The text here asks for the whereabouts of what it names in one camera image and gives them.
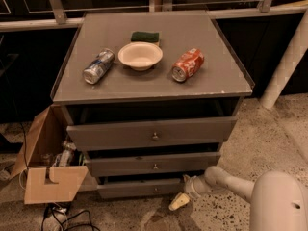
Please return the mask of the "silver white gripper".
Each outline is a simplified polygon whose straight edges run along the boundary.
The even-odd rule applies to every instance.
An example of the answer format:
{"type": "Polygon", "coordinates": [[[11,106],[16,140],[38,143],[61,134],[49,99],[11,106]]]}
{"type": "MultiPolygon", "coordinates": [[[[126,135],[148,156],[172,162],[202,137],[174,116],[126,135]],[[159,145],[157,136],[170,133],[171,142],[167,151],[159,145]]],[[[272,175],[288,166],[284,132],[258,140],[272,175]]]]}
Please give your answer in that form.
{"type": "Polygon", "coordinates": [[[178,193],[171,201],[168,208],[170,211],[175,211],[190,202],[190,198],[197,199],[206,194],[209,190],[209,185],[206,183],[203,175],[199,176],[184,176],[184,192],[178,193]]]}

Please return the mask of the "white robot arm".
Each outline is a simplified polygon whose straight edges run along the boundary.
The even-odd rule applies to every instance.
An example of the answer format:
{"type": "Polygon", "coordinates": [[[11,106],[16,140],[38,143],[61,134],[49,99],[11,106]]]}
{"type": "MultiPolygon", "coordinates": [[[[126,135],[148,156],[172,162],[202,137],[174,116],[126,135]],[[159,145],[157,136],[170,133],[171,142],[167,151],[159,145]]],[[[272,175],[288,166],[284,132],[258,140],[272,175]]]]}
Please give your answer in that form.
{"type": "Polygon", "coordinates": [[[169,205],[175,211],[205,194],[228,190],[250,204],[250,231],[308,231],[308,188],[279,171],[262,174],[256,182],[232,176],[221,167],[185,176],[184,189],[169,205]]]}

